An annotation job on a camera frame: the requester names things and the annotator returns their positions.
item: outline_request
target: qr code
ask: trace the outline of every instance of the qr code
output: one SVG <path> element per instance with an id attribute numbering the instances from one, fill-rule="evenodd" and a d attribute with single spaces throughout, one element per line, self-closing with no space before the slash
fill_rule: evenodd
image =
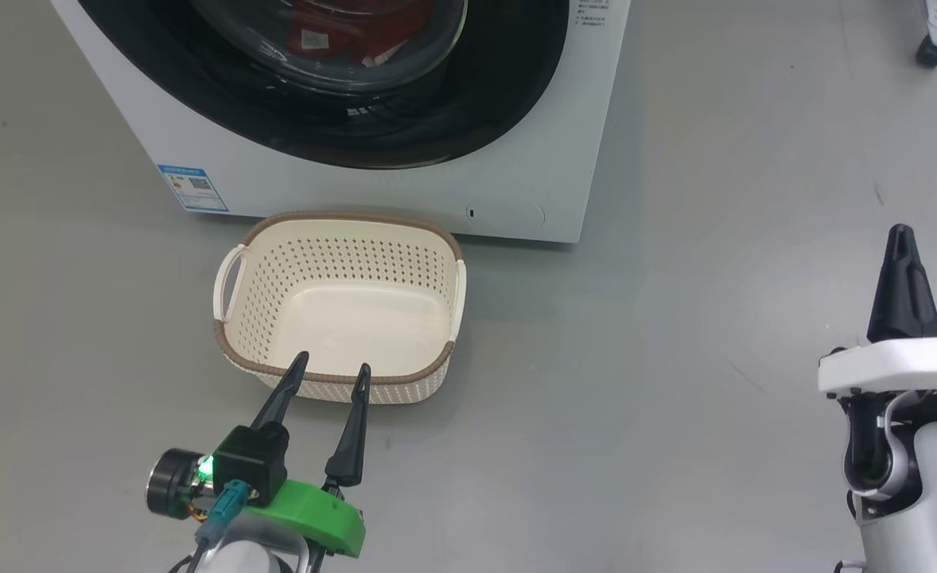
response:
<path id="1" fill-rule="evenodd" d="M 211 189 L 210 181 L 199 177 L 190 177 L 189 184 L 192 185 L 193 189 L 206 189 L 207 191 Z"/>

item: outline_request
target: blue sticker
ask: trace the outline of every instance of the blue sticker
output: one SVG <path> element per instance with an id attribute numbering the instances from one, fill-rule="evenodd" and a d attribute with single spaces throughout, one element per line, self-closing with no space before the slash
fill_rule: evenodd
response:
<path id="1" fill-rule="evenodd" d="M 186 211 L 227 213 L 228 207 L 207 177 L 207 171 L 192 167 L 157 166 L 175 197 Z"/>

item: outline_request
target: caster wheel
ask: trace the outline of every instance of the caster wheel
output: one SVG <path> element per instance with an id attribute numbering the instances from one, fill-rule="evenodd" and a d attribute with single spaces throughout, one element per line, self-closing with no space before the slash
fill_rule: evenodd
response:
<path id="1" fill-rule="evenodd" d="M 917 65 L 922 68 L 936 68 L 937 66 L 937 46 L 931 42 L 931 36 L 926 36 L 920 41 L 915 54 Z"/>

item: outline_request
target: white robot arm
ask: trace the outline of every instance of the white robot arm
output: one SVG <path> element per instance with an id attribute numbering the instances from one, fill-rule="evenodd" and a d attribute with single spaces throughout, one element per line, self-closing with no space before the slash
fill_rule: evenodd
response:
<path id="1" fill-rule="evenodd" d="M 847 416 L 843 475 L 865 563 L 836 571 L 937 573 L 937 312 L 906 225 L 891 229 L 871 345 L 818 363 L 818 389 Z"/>

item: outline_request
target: metal stand leg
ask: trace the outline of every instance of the metal stand leg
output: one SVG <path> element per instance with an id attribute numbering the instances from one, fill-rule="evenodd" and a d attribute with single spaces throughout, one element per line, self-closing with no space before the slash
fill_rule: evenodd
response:
<path id="1" fill-rule="evenodd" d="M 920 42 L 915 59 L 924 68 L 937 66 L 937 0 L 924 0 L 927 36 Z"/>

